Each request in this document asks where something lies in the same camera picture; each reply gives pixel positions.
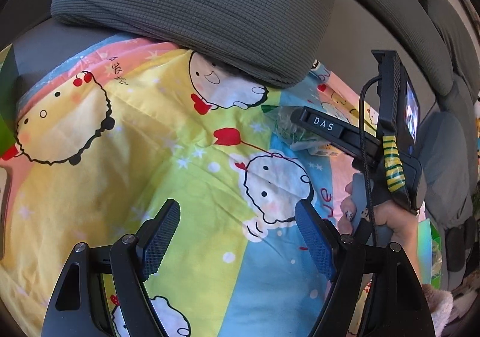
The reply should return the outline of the right hand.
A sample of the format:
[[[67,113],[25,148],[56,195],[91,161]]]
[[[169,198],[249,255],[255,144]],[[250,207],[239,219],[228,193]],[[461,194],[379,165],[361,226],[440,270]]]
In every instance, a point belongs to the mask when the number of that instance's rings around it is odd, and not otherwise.
[[[352,190],[353,183],[349,182],[345,187],[345,192],[348,196],[340,204],[340,209],[343,213],[337,224],[340,234],[351,235],[353,233],[352,219],[356,215],[356,205],[352,200]],[[419,280],[422,280],[422,270],[417,255],[417,217],[402,209],[392,200],[375,206],[373,211],[377,224],[380,226],[387,225],[393,231],[391,239],[403,247],[412,264],[412,268],[416,272],[416,276]]]

